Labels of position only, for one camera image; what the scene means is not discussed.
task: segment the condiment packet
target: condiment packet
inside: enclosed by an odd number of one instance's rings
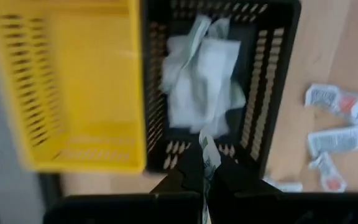
[[[323,152],[309,164],[310,169],[320,170],[320,182],[324,191],[342,193],[346,190],[347,184],[336,169],[328,152]]]
[[[263,180],[282,192],[302,192],[303,190],[303,185],[300,182],[276,182],[270,177],[264,177]]]
[[[312,84],[306,92],[305,106],[319,106],[329,110],[337,105],[340,89],[332,85]]]
[[[310,133],[308,144],[312,158],[318,157],[322,152],[341,153],[358,150],[358,126]]]
[[[202,129],[198,137],[198,141],[203,149],[203,167],[204,167],[204,203],[203,203],[203,224],[210,220],[209,210],[207,206],[207,197],[211,188],[211,181],[213,179],[216,169],[221,165],[221,155],[215,145],[214,139],[207,132]]]
[[[341,91],[334,111],[348,122],[358,124],[358,94]]]
[[[358,94],[342,91],[337,86],[312,84],[306,92],[305,106],[315,105],[358,124]]]

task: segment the black plastic part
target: black plastic part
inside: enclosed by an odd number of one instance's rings
[[[235,15],[252,15],[250,8],[236,9],[236,4],[254,5],[258,4],[258,11],[265,4],[266,10],[259,14],[252,22],[235,21]],[[262,73],[252,124],[250,127],[249,140],[244,148],[244,144],[240,144],[243,136],[244,120],[247,106],[242,110],[233,110],[226,113],[227,123],[230,133],[216,140],[216,144],[234,146],[236,152],[233,159],[237,159],[242,166],[252,164],[253,169],[258,170],[259,176],[262,177],[265,172],[265,165],[269,155],[270,145],[273,138],[275,123],[277,120],[278,109],[282,98],[282,91],[287,75],[288,64],[291,57],[292,46],[295,39],[296,28],[300,16],[301,6],[298,0],[148,0],[142,1],[142,45],[144,59],[144,106],[145,106],[145,127],[147,140],[147,167],[149,172],[168,172],[169,169],[163,168],[164,160],[167,158],[165,152],[167,145],[173,142],[195,142],[198,139],[196,134],[190,134],[186,129],[172,129],[169,127],[167,119],[167,96],[159,90],[161,79],[161,63],[167,56],[165,42],[171,35],[186,34],[192,26],[197,14],[207,14],[215,19],[221,16],[231,17],[231,28],[229,38],[241,40],[241,52],[237,60],[233,79],[237,80],[244,89],[247,100],[249,99],[249,91],[251,84],[251,73],[253,71],[254,57],[256,55],[256,45],[258,33],[260,30],[267,30],[267,43],[263,52],[264,61],[262,65]],[[181,17],[180,14],[185,13],[187,16]],[[270,55],[271,41],[275,29],[284,28],[282,35],[281,51],[278,55],[277,69],[275,72],[274,85],[272,89],[269,109],[263,130],[263,137],[260,143],[259,157],[255,160],[250,158],[252,149],[252,141],[255,135],[257,120],[260,116],[262,105],[264,102],[264,93],[266,89],[268,56]],[[158,98],[163,101],[163,105],[158,105],[155,100]]]
[[[44,224],[201,223],[202,207],[202,151],[193,147],[149,194],[67,197]]]
[[[193,148],[149,194],[67,197],[44,224],[201,223],[202,155]],[[211,222],[358,223],[358,194],[288,194],[221,155],[208,195]]]
[[[59,174],[39,174],[39,183],[45,209],[52,208],[63,198]]]
[[[44,224],[200,223],[200,202],[196,192],[70,196],[45,214]]]
[[[178,164],[152,191],[182,192],[194,191],[203,194],[204,183],[203,153],[199,144],[192,144]]]

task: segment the sauce packet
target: sauce packet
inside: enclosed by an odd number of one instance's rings
[[[342,193],[346,190],[346,181],[336,169],[328,152],[321,153],[315,160],[310,162],[309,169],[320,170],[320,182],[324,191]]]
[[[341,91],[334,111],[351,124],[358,124],[358,94]]]
[[[341,153],[358,150],[358,126],[310,133],[308,145],[313,159],[322,152]]]
[[[276,182],[270,177],[264,177],[263,180],[282,192],[302,192],[303,190],[303,185],[300,182]]]
[[[358,94],[342,91],[337,86],[312,84],[306,92],[305,106],[319,106],[351,124],[358,124]]]
[[[305,106],[319,106],[329,110],[337,105],[340,89],[332,85],[312,84],[306,92]]]

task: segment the red and white packet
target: red and white packet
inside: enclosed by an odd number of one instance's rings
[[[334,85],[312,84],[306,92],[305,106],[319,106],[358,124],[358,94],[343,91]]]
[[[358,94],[341,91],[334,110],[350,123],[358,124]]]
[[[320,182],[324,191],[342,193],[346,190],[346,181],[336,169],[328,152],[322,152],[315,160],[311,161],[309,168],[320,170]]]

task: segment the basket slot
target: basket slot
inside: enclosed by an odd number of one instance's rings
[[[166,148],[166,158],[163,162],[162,168],[164,170],[170,170],[175,168],[178,160],[181,158],[183,152],[190,147],[190,142],[184,141],[170,141]]]
[[[58,97],[58,82],[53,74],[51,61],[49,60],[48,40],[45,33],[45,21],[42,18],[30,19],[31,35],[35,51],[34,61],[40,71],[40,82],[45,93],[46,113],[50,120],[50,129],[59,131],[62,127],[61,122],[61,102]]]
[[[280,53],[281,43],[282,43],[282,35],[284,34],[284,29],[275,29],[273,30],[273,38],[271,41],[270,51],[268,53],[267,59],[267,71],[265,74],[266,85],[265,85],[265,92],[264,98],[262,102],[262,109],[257,118],[254,139],[252,141],[252,148],[251,148],[251,157],[254,160],[259,158],[260,147],[262,143],[262,138],[264,136],[265,131],[265,124],[267,120],[267,115],[269,112],[269,104],[270,98],[272,95],[273,85],[274,85],[274,78],[277,69],[277,63],[279,60],[278,54]]]
[[[257,46],[255,50],[257,53],[255,54],[254,57],[254,68],[251,75],[249,99],[247,102],[247,109],[246,109],[244,125],[242,129],[243,131],[241,136],[241,146],[244,148],[248,146],[249,138],[251,134],[252,118],[254,117],[255,102],[259,90],[259,80],[262,74],[262,65],[263,65],[264,57],[266,57],[265,55],[266,36],[267,36],[267,30],[259,31]]]
[[[45,35],[40,33],[44,30],[39,23],[42,20],[34,21],[37,21],[37,26],[32,26],[20,15],[0,16],[0,33],[6,46],[8,62],[11,63],[11,80],[16,90],[22,122],[27,130],[28,141],[37,147],[50,137],[48,111],[43,103],[43,84],[38,79],[39,70],[46,70],[44,73],[50,73],[51,70],[47,60],[34,57],[40,55],[45,58],[48,47],[44,41]],[[32,36],[36,36],[38,41],[34,42]]]
[[[150,25],[150,67],[146,83],[146,108],[148,111],[147,151],[150,152],[163,135],[163,117],[165,116],[165,97],[159,90],[161,85],[161,64],[165,56],[166,26],[158,23]]]
[[[174,19],[193,19],[197,14],[206,14],[216,20],[222,17],[232,18],[234,22],[254,22],[266,11],[267,4],[231,3],[222,1],[172,0],[170,3]]]

